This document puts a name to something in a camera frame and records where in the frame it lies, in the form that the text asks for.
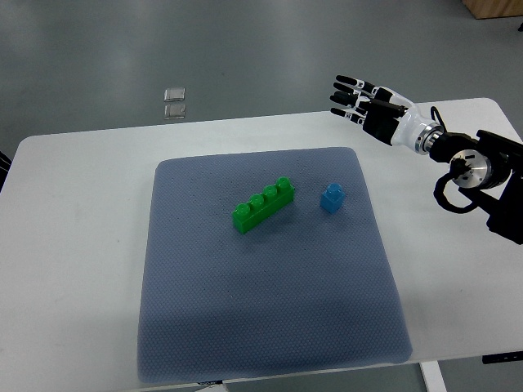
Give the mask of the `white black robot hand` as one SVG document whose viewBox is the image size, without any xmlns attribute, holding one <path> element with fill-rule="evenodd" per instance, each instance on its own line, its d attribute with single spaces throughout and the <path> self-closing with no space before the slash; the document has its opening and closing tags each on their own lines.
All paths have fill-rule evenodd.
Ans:
<svg viewBox="0 0 523 392">
<path fill-rule="evenodd" d="M 445 128 L 426 118 L 419 107 L 388 87 L 338 75 L 330 100 L 331 113 L 358 126 L 385 145 L 405 146 L 417 154 L 428 154 Z"/>
</svg>

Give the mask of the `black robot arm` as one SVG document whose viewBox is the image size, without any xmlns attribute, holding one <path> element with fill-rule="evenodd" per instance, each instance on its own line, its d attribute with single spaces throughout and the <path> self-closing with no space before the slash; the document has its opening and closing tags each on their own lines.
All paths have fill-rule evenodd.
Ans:
<svg viewBox="0 0 523 392">
<path fill-rule="evenodd" d="M 489 131 L 479 130 L 473 139 L 462 133 L 443 132 L 430 136 L 423 150 L 449 171 L 433 191 L 446 211 L 466 214 L 476 208 L 488 215 L 489 231 L 522 244 L 522 144 Z M 452 182 L 470 203 L 453 205 L 445 196 Z"/>
</svg>

